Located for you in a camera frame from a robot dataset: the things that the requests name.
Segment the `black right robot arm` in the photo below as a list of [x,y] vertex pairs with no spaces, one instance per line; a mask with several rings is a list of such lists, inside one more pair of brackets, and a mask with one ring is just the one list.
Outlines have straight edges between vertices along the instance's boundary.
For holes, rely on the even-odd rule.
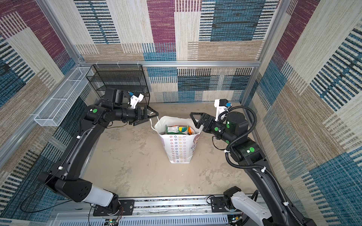
[[220,121],[206,113],[190,113],[198,129],[224,141],[227,163],[244,170],[252,179],[266,207],[249,198],[241,189],[232,187],[223,194],[225,209],[242,211],[259,226],[314,226],[316,223],[304,216],[288,198],[270,170],[261,147],[248,137],[253,130],[245,115],[230,112]]

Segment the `white paper bag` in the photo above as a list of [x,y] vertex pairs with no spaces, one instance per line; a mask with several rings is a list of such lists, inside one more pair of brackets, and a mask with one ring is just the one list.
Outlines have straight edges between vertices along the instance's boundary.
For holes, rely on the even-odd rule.
[[[166,128],[169,126],[190,126],[196,134],[167,134]],[[197,129],[192,119],[183,119],[177,117],[163,116],[157,120],[156,124],[152,124],[151,128],[158,134],[161,143],[172,164],[190,163],[192,156],[196,150],[198,140],[200,138],[203,126]]]

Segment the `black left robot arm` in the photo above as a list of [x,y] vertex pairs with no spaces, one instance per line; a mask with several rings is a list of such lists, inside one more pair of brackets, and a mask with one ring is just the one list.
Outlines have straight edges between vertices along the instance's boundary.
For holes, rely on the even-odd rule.
[[38,180],[54,193],[74,202],[95,204],[106,215],[121,211],[118,195],[81,179],[81,171],[98,138],[111,122],[121,121],[136,126],[158,117],[159,113],[148,105],[138,105],[141,93],[128,92],[128,102],[122,103],[123,93],[107,88],[104,97],[85,108],[78,129],[64,153],[48,172]]

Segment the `orange snack bag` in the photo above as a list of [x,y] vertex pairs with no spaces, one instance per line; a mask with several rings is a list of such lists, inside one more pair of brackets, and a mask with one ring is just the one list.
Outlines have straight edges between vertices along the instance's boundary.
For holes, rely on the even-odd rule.
[[195,132],[195,130],[192,128],[192,127],[188,127],[188,135],[195,135],[196,134],[196,132]]

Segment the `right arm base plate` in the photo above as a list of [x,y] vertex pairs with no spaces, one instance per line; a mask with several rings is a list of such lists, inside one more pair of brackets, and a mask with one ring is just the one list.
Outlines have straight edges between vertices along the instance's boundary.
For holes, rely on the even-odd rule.
[[234,207],[227,206],[222,196],[211,196],[207,199],[211,205],[212,213],[242,213],[242,211],[235,209]]

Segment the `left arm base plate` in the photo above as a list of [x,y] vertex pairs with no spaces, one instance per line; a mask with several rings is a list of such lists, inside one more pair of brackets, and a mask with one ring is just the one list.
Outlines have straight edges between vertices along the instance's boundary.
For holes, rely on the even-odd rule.
[[93,217],[111,217],[111,216],[131,216],[133,214],[135,200],[118,200],[117,203],[111,203],[107,207],[95,206],[91,214]]

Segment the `small green snack bag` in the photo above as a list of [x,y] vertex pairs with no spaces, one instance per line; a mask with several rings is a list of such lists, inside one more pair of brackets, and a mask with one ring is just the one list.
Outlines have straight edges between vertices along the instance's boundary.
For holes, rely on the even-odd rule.
[[184,134],[184,135],[188,135],[189,134],[189,127],[188,126],[169,126],[166,128],[166,133],[167,134]]

